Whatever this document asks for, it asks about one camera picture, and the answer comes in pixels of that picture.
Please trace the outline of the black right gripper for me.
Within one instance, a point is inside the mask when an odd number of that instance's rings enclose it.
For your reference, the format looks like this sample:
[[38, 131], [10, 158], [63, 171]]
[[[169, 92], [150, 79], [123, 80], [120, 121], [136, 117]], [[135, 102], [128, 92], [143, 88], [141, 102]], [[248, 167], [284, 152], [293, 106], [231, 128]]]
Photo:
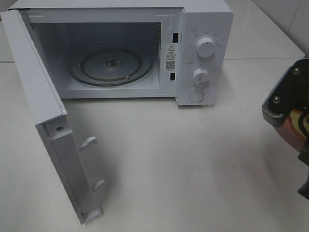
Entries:
[[[307, 142], [304, 143], [304, 147], [300, 151], [298, 159], [309, 166], [309, 144]], [[298, 190], [298, 193], [301, 196], [309, 196], [309, 179], [307, 179], [306, 183]]]

